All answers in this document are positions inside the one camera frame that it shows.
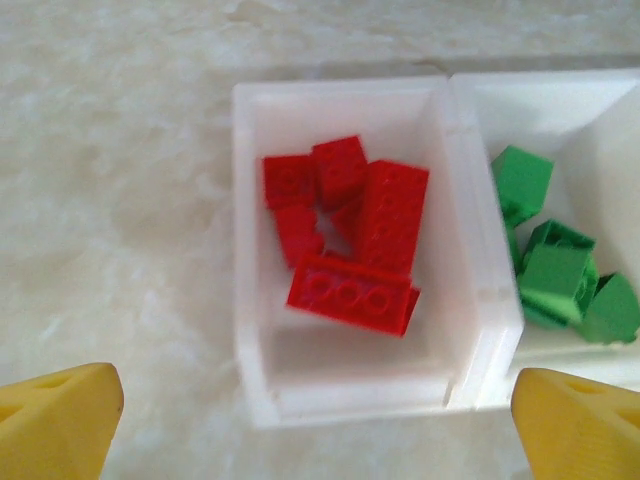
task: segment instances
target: table surface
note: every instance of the table surface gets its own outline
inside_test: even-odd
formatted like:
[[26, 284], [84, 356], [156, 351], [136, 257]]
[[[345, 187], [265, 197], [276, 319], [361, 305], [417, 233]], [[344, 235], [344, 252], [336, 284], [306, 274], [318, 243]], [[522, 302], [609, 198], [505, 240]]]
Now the table surface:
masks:
[[0, 384], [113, 362], [126, 405], [104, 479], [529, 476], [506, 411], [250, 428], [229, 94], [638, 66], [638, 0], [4, 0], [0, 21]]

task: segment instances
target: lego stud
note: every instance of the lego stud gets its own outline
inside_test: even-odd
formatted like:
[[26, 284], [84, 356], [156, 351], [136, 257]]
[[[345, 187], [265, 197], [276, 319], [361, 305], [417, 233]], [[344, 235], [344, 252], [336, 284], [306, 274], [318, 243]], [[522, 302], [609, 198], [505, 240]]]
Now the lego stud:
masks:
[[393, 198], [393, 195], [384, 195], [382, 197], [382, 200], [380, 201], [380, 205], [382, 206], [382, 208], [384, 208], [385, 210], [390, 210], [393, 207], [395, 207], [396, 205], [396, 201]]
[[337, 297], [344, 306], [353, 307], [360, 298], [360, 287], [353, 280], [349, 280], [338, 287]]
[[384, 263], [384, 253], [380, 250], [377, 250], [373, 255], [371, 255], [370, 264], [374, 267], [379, 267]]
[[380, 223], [376, 225], [375, 235], [377, 237], [386, 237], [389, 235], [389, 225], [386, 223]]
[[372, 315], [382, 315], [389, 308], [391, 297], [386, 288], [376, 287], [371, 289], [366, 298], [367, 312]]

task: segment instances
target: white plastic bin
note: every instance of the white plastic bin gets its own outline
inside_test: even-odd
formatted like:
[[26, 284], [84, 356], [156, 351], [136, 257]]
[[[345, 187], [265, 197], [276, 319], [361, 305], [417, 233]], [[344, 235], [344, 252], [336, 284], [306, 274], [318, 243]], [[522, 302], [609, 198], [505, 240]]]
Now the white plastic bin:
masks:
[[[520, 244], [546, 219], [559, 219], [597, 240], [601, 274], [621, 271], [640, 292], [640, 70], [460, 74], [451, 83], [469, 157], [488, 163], [513, 144], [555, 161], [545, 208], [518, 230]], [[506, 253], [497, 255], [498, 280], [513, 288]], [[638, 390], [640, 342], [605, 347], [572, 329], [527, 324], [505, 374], [487, 378], [478, 406], [506, 406], [529, 366]]]
[[[236, 351], [256, 425], [506, 405], [528, 365], [640, 386], [638, 345], [605, 348], [529, 325], [520, 340], [488, 167], [507, 144], [557, 159], [545, 214], [598, 238], [602, 269], [617, 266], [640, 287], [631, 188], [640, 181], [639, 83], [634, 70], [236, 86]], [[260, 160], [352, 134], [370, 160], [432, 172], [413, 272], [423, 294], [403, 339], [285, 307], [292, 273], [264, 205]], [[591, 159], [595, 171], [605, 167], [604, 183], [584, 178], [581, 162]]]

